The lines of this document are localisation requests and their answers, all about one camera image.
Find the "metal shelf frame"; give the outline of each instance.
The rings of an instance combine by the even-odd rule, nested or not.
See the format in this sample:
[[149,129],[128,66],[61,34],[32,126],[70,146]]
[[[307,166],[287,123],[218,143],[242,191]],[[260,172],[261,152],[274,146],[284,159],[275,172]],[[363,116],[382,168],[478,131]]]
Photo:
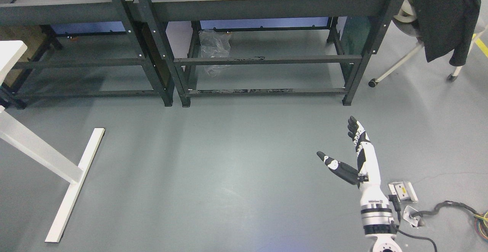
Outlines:
[[[181,83],[178,94],[183,106],[190,106],[190,98],[202,95],[249,94],[315,94],[345,95],[343,105],[350,106],[359,82],[372,54],[378,52],[385,32],[403,0],[137,0],[142,21],[148,23],[157,50],[166,64],[173,67]],[[334,43],[337,55],[301,57],[231,57],[198,58],[200,21],[218,19],[268,19],[328,16],[332,20],[323,29],[330,30],[327,41]],[[366,44],[361,54],[347,55],[337,33],[338,16],[367,16],[371,22]],[[169,21],[192,21],[193,34],[188,58],[175,59],[164,26]],[[197,65],[210,64],[283,64],[283,63],[340,63],[344,87],[330,89],[234,89],[198,90],[195,78]]]
[[[56,24],[77,22],[122,21],[135,51],[133,59],[72,61],[70,63],[38,63],[38,68],[83,66],[141,65],[153,87],[165,105],[172,104],[172,92],[176,88],[183,106],[190,106],[190,98],[200,95],[229,94],[344,94],[343,105],[348,106],[357,90],[369,59],[378,52],[380,43],[403,0],[16,0],[0,3],[0,25]],[[220,19],[273,19],[327,16],[333,20],[327,26],[327,41],[334,43],[337,55],[319,57],[232,57],[229,59],[199,59],[198,31],[200,21]],[[364,16],[371,22],[366,44],[361,53],[349,55],[344,51],[337,35],[335,19],[338,16]],[[170,21],[192,21],[193,38],[188,58],[175,59],[166,35]],[[140,23],[148,29],[141,33]],[[245,90],[197,90],[195,67],[199,64],[280,64],[280,63],[337,63],[344,76],[342,88],[324,90],[245,89]],[[169,72],[166,83],[161,71]],[[103,92],[99,96],[129,95],[129,92]],[[151,93],[135,91],[134,96]],[[13,94],[16,99],[21,95]],[[94,93],[77,93],[73,96],[96,96]]]
[[173,104],[175,83],[171,78],[164,79],[163,72],[168,71],[166,64],[150,49],[151,42],[144,37],[144,24],[136,22],[130,12],[128,3],[133,0],[84,0],[86,3],[45,4],[18,0],[14,3],[0,4],[0,25],[30,25],[77,22],[121,21],[134,58],[123,59],[79,59],[71,61],[30,61],[17,63],[15,68],[87,68],[98,66],[141,66],[153,90],[130,91],[75,91],[73,93],[28,93],[2,90],[3,102],[13,103],[17,108],[26,106],[23,100],[31,98],[73,98],[73,97],[127,97],[159,96],[165,106]]

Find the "robotic hand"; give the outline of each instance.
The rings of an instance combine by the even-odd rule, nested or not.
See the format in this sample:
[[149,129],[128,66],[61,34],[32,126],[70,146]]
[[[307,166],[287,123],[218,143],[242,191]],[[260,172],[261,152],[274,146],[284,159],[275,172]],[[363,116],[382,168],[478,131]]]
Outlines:
[[380,169],[373,144],[359,121],[350,117],[348,123],[347,135],[352,138],[356,147],[358,170],[326,156],[321,151],[317,155],[331,172],[359,187],[362,193],[360,202],[364,234],[366,238],[375,240],[369,252],[401,252],[401,248],[394,241],[396,229],[392,225],[392,209],[389,208],[388,198],[380,189]]

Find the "cable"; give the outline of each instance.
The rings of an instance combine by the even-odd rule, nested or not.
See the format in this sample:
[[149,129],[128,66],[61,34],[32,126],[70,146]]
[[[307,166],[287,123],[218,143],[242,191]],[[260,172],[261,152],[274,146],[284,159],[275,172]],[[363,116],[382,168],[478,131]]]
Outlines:
[[472,212],[475,215],[481,216],[481,214],[476,212],[476,210],[474,210],[474,208],[469,207],[468,205],[465,205],[464,203],[458,203],[458,202],[453,202],[453,201],[444,201],[444,202],[438,203],[434,207],[434,210],[432,210],[432,211],[418,211],[418,212],[411,214],[410,216],[411,217],[417,217],[417,216],[422,217],[423,215],[436,215],[437,213],[439,213],[439,210],[442,207],[446,207],[446,206],[462,207],[466,210],[469,210],[470,212]]
[[474,210],[474,208],[472,208],[472,207],[470,207],[464,203],[453,202],[453,201],[444,201],[444,202],[438,203],[434,207],[434,210],[432,210],[432,211],[418,211],[418,212],[411,214],[410,217],[417,217],[417,216],[422,217],[423,215],[436,215],[439,213],[439,210],[442,207],[447,207],[447,206],[461,207],[461,208],[464,208],[464,209],[470,211],[473,214],[473,217],[475,218],[474,229],[476,230],[476,233],[483,239],[483,241],[488,243],[488,211],[485,212],[484,214],[480,214],[476,210]]
[[432,243],[432,245],[434,245],[434,252],[437,252],[437,245],[435,245],[435,242],[431,239],[431,238],[426,238],[426,237],[419,237],[419,236],[414,236],[414,235],[410,235],[408,233],[405,233],[403,231],[401,231],[399,229],[399,226],[395,225],[395,222],[392,221],[392,223],[390,224],[390,226],[392,227],[392,229],[394,229],[395,231],[409,237],[409,238],[413,238],[413,239],[418,239],[418,240],[426,240],[426,241],[429,241]]

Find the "chair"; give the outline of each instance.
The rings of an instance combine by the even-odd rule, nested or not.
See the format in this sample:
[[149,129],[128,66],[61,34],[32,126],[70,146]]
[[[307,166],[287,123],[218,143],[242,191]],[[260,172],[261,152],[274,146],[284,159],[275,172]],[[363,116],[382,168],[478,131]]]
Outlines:
[[[400,12],[398,13],[397,16],[394,16],[392,21],[402,32],[409,35],[410,37],[417,38],[417,43],[415,44],[415,47],[412,50],[410,50],[410,52],[408,52],[401,59],[399,59],[392,67],[390,67],[387,71],[385,71],[385,73],[380,75],[378,78],[371,79],[368,83],[369,87],[376,87],[376,85],[378,85],[380,81],[386,78],[389,74],[393,73],[396,69],[398,69],[401,65],[403,65],[406,61],[408,61],[411,57],[413,57],[418,51],[420,51],[424,47],[424,43],[422,42],[422,37],[420,36],[420,30],[416,19],[417,17],[415,14],[415,10],[412,8],[410,2],[408,0],[404,0]],[[487,28],[488,25],[486,25],[480,17],[476,24],[476,28],[474,29],[475,33],[473,35],[473,39],[471,40],[471,44],[469,46],[469,52],[471,52],[474,42],[476,42],[476,40],[478,40],[481,37],[481,35],[483,35],[483,33],[486,31]],[[448,80],[450,82],[455,81],[461,69],[462,66],[456,67],[454,72],[448,76]]]

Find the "black cable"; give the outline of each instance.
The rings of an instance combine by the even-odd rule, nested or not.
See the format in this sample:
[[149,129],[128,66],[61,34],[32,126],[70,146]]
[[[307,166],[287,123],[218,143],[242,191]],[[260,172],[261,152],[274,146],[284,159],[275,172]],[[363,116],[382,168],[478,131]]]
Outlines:
[[476,210],[474,210],[474,208],[469,207],[468,205],[466,205],[464,203],[458,203],[458,202],[453,202],[453,201],[444,201],[444,202],[438,203],[434,207],[434,210],[432,210],[432,211],[418,211],[418,212],[411,214],[410,217],[417,217],[417,216],[422,217],[423,215],[436,215],[437,213],[439,213],[439,210],[441,210],[442,207],[446,207],[446,206],[461,207],[461,208],[464,208],[464,209],[472,212],[475,215],[481,216],[481,214],[476,212]]
[[432,245],[434,245],[434,252],[437,252],[437,245],[435,245],[435,242],[431,239],[431,238],[426,238],[426,237],[419,237],[419,236],[414,236],[414,235],[410,235],[408,233],[405,233],[403,231],[401,231],[398,226],[395,225],[395,222],[392,221],[392,223],[390,224],[390,226],[392,227],[392,229],[394,229],[395,231],[409,237],[409,238],[413,238],[413,239],[418,239],[418,240],[426,240],[426,241],[429,241],[432,243]]

